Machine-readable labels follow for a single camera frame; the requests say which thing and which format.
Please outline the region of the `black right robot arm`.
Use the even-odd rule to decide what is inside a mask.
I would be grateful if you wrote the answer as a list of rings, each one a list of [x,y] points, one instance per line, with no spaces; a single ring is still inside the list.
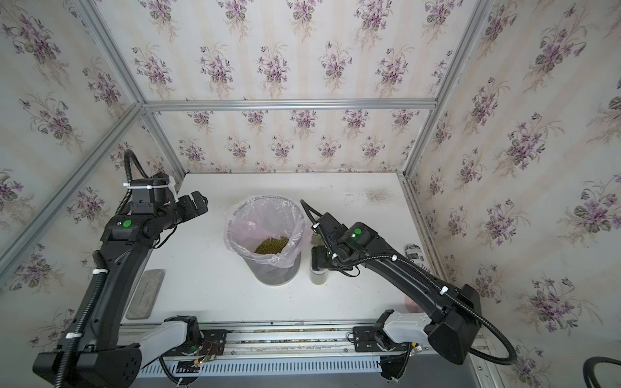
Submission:
[[[461,365],[467,355],[496,365],[513,365],[515,347],[482,314],[480,294],[469,285],[454,286],[424,270],[395,250],[377,231],[362,222],[351,227],[330,213],[320,213],[301,203],[320,236],[322,246],[314,253],[318,268],[351,276],[355,268],[367,268],[380,275],[412,299],[423,314],[386,311],[376,323],[376,340],[383,349],[391,344],[424,343],[447,361]],[[474,349],[480,328],[487,328],[505,347],[506,357],[494,357]]]

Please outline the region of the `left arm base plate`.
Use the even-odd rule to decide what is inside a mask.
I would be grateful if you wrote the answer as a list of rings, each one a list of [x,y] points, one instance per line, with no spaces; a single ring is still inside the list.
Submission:
[[[224,354],[226,346],[227,330],[201,330],[200,343],[192,345],[189,350],[182,354],[187,357],[195,357],[196,365],[214,361]]]

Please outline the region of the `green mung beans pile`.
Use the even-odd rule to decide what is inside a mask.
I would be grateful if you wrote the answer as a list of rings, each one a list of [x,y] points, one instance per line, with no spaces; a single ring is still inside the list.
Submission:
[[[255,253],[257,255],[276,255],[284,250],[288,242],[289,239],[284,236],[278,239],[268,238],[255,249]]]

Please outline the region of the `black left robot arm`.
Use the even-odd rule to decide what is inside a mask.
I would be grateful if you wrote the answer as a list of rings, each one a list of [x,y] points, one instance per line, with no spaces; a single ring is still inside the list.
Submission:
[[[56,387],[129,387],[166,352],[202,345],[199,323],[190,315],[168,318],[130,345],[118,343],[135,280],[151,252],[165,244],[163,231],[176,232],[208,211],[200,192],[178,197],[171,176],[148,176],[132,150],[124,152],[124,165],[127,192],[92,254],[87,292],[56,349],[39,353],[32,366]]]

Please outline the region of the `white lid bean jar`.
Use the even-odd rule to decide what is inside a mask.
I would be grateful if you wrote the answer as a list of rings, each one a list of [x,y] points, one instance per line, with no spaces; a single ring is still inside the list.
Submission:
[[[323,285],[328,278],[329,271],[327,269],[310,270],[310,280],[316,286]]]

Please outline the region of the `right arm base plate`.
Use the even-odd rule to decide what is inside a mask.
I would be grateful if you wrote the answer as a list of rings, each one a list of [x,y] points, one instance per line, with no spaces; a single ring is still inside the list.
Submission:
[[[355,352],[387,352],[383,330],[377,326],[357,326],[346,334],[346,339],[354,346]]]

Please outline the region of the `mesh bin with pink bag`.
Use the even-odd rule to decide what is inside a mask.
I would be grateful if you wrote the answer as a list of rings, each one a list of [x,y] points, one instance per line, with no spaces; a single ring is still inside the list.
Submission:
[[[310,241],[307,216],[286,197],[251,197],[226,214],[224,244],[266,286],[283,286],[297,275]]]

